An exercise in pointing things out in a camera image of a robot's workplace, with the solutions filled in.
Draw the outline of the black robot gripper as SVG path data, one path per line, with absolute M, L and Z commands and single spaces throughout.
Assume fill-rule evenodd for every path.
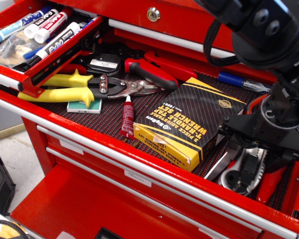
M 254 147 L 268 150 L 265 173 L 299 161 L 299 78 L 280 77 L 255 112 L 222 117 L 220 133 L 231 136 L 230 161 Z

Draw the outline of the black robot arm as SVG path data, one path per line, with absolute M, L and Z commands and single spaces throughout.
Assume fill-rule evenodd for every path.
M 201 0 L 199 5 L 215 17 L 204 41 L 210 64 L 243 63 L 277 77 L 257 111 L 224 116 L 221 132 L 243 148 L 266 149 L 269 173 L 299 161 L 299 0 Z M 233 57 L 210 55 L 220 24 L 232 30 Z

